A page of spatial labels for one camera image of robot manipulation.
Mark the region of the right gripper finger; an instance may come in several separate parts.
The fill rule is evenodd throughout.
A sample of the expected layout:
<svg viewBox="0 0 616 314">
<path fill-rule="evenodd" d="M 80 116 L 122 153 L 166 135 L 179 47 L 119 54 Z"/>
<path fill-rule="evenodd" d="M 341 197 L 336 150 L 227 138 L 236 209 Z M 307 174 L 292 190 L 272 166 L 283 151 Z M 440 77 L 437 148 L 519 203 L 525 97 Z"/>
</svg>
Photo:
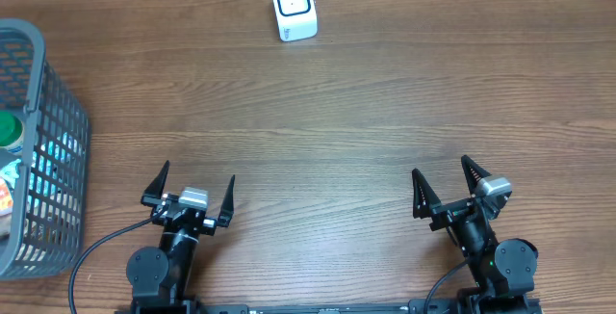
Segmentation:
<svg viewBox="0 0 616 314">
<path fill-rule="evenodd" d="M 413 217 L 424 219 L 432 215 L 434 208 L 441 206 L 441 200 L 428 184 L 419 169 L 412 170 L 413 183 Z"/>
<path fill-rule="evenodd" d="M 469 193 L 475 196 L 486 196 L 485 187 L 487 179 L 491 178 L 491 173 L 478 165 L 470 156 L 461 157 L 461 166 L 464 171 Z"/>
</svg>

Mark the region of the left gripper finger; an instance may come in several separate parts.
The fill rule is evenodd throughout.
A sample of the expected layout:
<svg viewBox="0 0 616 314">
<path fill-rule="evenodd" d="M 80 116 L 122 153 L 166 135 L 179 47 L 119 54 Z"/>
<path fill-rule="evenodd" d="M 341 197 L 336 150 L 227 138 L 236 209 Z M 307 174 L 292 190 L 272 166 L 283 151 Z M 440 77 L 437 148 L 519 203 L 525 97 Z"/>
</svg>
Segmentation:
<svg viewBox="0 0 616 314">
<path fill-rule="evenodd" d="M 158 175 L 143 191 L 141 196 L 141 204 L 148 207 L 156 207 L 163 202 L 162 196 L 167 181 L 167 175 L 170 162 L 165 161 Z"/>
<path fill-rule="evenodd" d="M 228 227 L 234 215 L 234 185 L 236 176 L 232 175 L 227 186 L 224 199 L 220 206 L 217 225 L 220 227 Z"/>
</svg>

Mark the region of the teal snack packet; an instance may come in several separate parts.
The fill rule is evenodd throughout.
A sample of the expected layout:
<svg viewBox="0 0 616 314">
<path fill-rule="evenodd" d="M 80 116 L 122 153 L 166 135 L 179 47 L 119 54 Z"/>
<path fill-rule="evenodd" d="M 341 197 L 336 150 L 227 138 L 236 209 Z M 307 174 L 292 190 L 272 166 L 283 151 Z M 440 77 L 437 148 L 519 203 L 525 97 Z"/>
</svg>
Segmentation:
<svg viewBox="0 0 616 314">
<path fill-rule="evenodd" d="M 61 197 L 69 196 L 66 189 L 60 187 L 62 178 L 61 169 L 58 164 L 68 165 L 73 156 L 71 152 L 79 154 L 83 151 L 83 148 L 79 143 L 67 133 L 58 137 L 56 141 L 48 141 L 46 144 L 42 144 L 38 147 L 44 154 L 52 157 L 55 162 L 45 158 L 39 152 L 33 152 L 32 168 L 43 172 L 47 177 L 51 177 L 52 181 L 44 178 L 38 178 L 34 173 L 30 173 L 29 176 L 29 189 L 35 189 L 37 194 L 59 200 Z M 1 178 L 3 178 L 12 190 L 12 194 L 16 187 L 16 181 L 19 178 L 19 165 L 20 159 L 14 159 L 6 163 L 1 169 Z"/>
</svg>

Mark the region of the green lid jar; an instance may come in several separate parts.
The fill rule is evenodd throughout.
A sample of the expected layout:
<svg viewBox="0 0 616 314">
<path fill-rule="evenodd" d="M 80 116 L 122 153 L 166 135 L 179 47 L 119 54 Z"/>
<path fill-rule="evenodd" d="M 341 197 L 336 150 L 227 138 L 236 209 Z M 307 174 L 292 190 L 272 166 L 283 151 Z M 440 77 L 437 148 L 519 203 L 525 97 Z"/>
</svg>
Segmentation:
<svg viewBox="0 0 616 314">
<path fill-rule="evenodd" d="M 20 156 L 24 145 L 24 123 L 9 111 L 1 111 L 0 146 L 14 156 Z"/>
</svg>

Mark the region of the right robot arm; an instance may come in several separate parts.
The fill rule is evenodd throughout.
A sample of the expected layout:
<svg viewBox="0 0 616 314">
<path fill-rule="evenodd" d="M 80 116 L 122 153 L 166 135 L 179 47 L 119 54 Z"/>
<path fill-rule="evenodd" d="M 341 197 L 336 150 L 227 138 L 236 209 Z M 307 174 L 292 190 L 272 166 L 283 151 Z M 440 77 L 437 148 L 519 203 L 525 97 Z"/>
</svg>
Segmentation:
<svg viewBox="0 0 616 314">
<path fill-rule="evenodd" d="M 422 313 L 540 313 L 540 301 L 527 297 L 535 287 L 537 247 L 520 238 L 500 241 L 490 224 L 512 195 L 510 181 L 467 155 L 461 166 L 470 195 L 450 203 L 438 198 L 420 170 L 411 172 L 413 217 L 430 219 L 433 231 L 446 230 L 463 261 L 439 278 L 423 301 L 410 301 L 409 308 Z M 460 289 L 453 299 L 435 299 L 442 284 L 465 267 L 475 286 Z"/>
</svg>

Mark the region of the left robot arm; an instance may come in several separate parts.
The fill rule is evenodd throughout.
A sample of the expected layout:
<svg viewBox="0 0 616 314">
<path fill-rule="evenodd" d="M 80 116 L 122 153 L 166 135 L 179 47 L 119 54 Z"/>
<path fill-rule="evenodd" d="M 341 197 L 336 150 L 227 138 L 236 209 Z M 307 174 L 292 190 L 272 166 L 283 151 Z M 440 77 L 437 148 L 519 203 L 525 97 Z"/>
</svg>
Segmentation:
<svg viewBox="0 0 616 314">
<path fill-rule="evenodd" d="M 199 313 L 200 301 L 186 294 L 199 237 L 228 227 L 234 215 L 234 179 L 212 218 L 207 215 L 206 191 L 192 187 L 178 195 L 164 191 L 168 170 L 169 163 L 164 163 L 141 196 L 141 204 L 151 209 L 148 221 L 163 231 L 157 247 L 138 249 L 127 262 L 132 313 Z"/>
</svg>

